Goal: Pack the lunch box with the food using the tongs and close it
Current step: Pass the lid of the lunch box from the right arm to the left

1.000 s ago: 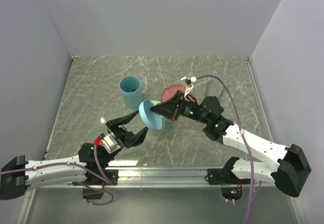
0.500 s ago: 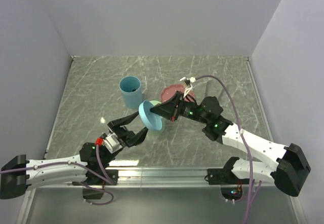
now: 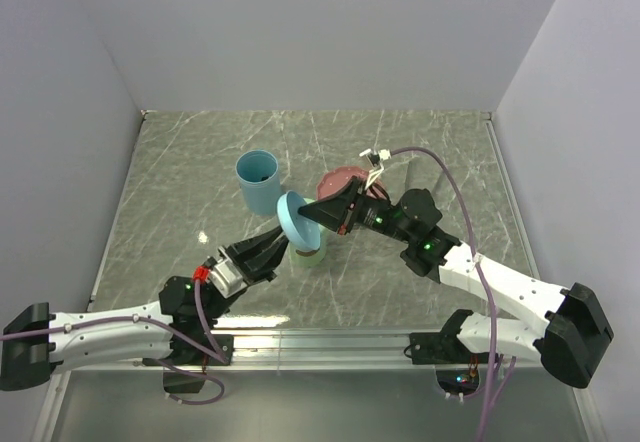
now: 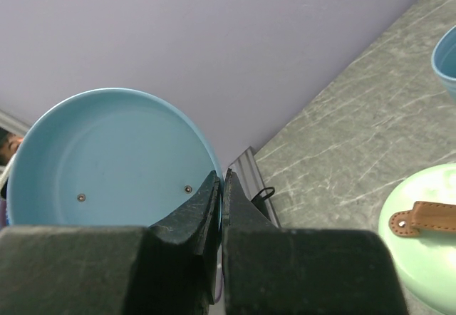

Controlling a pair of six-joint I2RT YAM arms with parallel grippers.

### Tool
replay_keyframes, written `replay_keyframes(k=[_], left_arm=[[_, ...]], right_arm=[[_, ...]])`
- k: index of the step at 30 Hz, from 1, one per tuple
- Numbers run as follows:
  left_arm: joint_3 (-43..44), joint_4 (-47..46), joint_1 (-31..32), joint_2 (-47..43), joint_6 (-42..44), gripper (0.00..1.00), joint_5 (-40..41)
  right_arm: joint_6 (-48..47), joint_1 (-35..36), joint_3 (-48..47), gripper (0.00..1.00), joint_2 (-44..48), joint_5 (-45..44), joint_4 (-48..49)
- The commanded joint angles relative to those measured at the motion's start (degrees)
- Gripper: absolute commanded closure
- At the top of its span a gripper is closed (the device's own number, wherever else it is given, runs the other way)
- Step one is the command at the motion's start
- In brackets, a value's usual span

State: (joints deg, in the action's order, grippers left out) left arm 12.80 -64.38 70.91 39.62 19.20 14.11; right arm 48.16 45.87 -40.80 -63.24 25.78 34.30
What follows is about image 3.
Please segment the metal serving tongs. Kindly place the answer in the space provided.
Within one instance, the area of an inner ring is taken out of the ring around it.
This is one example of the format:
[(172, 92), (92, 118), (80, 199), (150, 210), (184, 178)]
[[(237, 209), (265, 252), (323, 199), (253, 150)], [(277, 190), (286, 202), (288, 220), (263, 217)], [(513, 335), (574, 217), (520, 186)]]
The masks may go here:
[(404, 179), (404, 190), (405, 191), (408, 191), (409, 189), (412, 188), (415, 162), (416, 162), (415, 159), (411, 159), (407, 163), (406, 172), (405, 172), (405, 179)]

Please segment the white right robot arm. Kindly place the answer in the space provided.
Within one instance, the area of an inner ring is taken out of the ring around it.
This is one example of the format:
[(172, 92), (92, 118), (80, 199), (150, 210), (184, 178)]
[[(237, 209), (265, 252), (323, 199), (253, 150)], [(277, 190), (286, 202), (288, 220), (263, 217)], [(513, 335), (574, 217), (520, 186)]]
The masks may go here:
[(354, 177), (340, 191), (308, 203), (294, 191), (275, 199), (275, 213), (296, 248), (318, 248), (320, 231), (346, 235), (356, 227), (405, 243), (400, 257), (416, 275), (463, 290), (508, 313), (492, 319), (458, 310), (441, 336), (452, 361), (495, 351), (538, 360), (556, 379), (574, 388), (589, 385), (614, 332), (595, 292), (580, 283), (566, 288), (543, 282), (493, 261), (443, 231), (441, 212), (426, 189), (410, 189), (397, 203), (366, 194)]

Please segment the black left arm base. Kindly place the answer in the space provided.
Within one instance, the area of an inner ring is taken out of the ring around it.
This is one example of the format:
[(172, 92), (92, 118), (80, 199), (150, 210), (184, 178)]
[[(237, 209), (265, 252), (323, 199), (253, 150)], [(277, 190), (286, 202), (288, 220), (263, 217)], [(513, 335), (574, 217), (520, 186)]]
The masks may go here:
[[(215, 334), (213, 338), (222, 351), (223, 362), (190, 345), (185, 345), (174, 358), (160, 361), (143, 358), (142, 365), (163, 370), (163, 390), (168, 399), (189, 406), (215, 403), (222, 399), (226, 389), (219, 379), (209, 373), (209, 370), (213, 367), (230, 365), (234, 351), (234, 337), (230, 334)], [(207, 382), (217, 389), (217, 393), (207, 399), (197, 400), (196, 396), (201, 394)]]

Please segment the blue round lid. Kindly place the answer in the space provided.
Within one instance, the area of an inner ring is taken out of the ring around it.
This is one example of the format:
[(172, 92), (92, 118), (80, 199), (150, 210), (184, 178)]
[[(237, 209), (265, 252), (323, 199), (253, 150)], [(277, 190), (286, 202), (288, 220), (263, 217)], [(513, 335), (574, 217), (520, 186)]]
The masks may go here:
[(321, 229), (318, 223), (299, 213), (306, 205), (306, 200), (298, 193), (287, 191), (278, 199), (276, 214), (289, 242), (303, 252), (310, 252), (321, 246)]

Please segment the green cylindrical container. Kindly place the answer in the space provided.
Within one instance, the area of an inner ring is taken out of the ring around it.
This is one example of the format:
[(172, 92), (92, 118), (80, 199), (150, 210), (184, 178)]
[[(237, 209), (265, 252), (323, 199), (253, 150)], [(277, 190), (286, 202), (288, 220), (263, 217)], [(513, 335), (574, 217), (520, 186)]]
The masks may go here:
[(317, 250), (302, 251), (297, 247), (289, 246), (289, 255), (293, 265), (302, 268), (312, 268), (320, 264), (326, 256), (327, 251), (327, 231), (325, 228), (320, 230), (320, 246)]

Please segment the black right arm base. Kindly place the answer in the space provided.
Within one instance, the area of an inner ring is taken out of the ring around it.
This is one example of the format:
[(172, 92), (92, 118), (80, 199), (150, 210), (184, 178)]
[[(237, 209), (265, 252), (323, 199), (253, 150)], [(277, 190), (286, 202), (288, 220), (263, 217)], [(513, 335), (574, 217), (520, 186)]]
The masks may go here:
[(457, 338), (471, 315), (471, 310), (458, 309), (439, 332), (410, 333), (409, 345), (403, 350), (413, 365), (434, 365), (438, 387), (446, 397), (462, 401), (481, 392), (479, 365), (489, 360), (487, 351), (469, 350)]

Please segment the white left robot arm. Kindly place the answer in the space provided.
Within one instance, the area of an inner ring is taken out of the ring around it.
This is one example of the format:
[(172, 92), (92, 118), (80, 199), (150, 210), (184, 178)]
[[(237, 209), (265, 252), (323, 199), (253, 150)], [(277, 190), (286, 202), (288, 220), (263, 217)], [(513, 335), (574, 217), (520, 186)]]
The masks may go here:
[(1, 388), (21, 391), (77, 368), (143, 359), (174, 366), (227, 366), (233, 339), (214, 335), (219, 319), (252, 286), (270, 282), (288, 240), (276, 227), (221, 247), (190, 276), (172, 276), (156, 300), (102, 312), (24, 309), (1, 334)]

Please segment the blue cylindrical container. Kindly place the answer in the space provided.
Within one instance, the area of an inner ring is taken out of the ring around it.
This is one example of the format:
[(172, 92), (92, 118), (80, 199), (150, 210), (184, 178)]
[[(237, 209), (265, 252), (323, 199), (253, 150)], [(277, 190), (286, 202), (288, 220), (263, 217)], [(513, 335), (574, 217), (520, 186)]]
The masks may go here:
[[(276, 157), (265, 150), (252, 150), (237, 160), (235, 170), (247, 208), (255, 215), (274, 216), (282, 195)], [(272, 178), (260, 182), (263, 176)]]

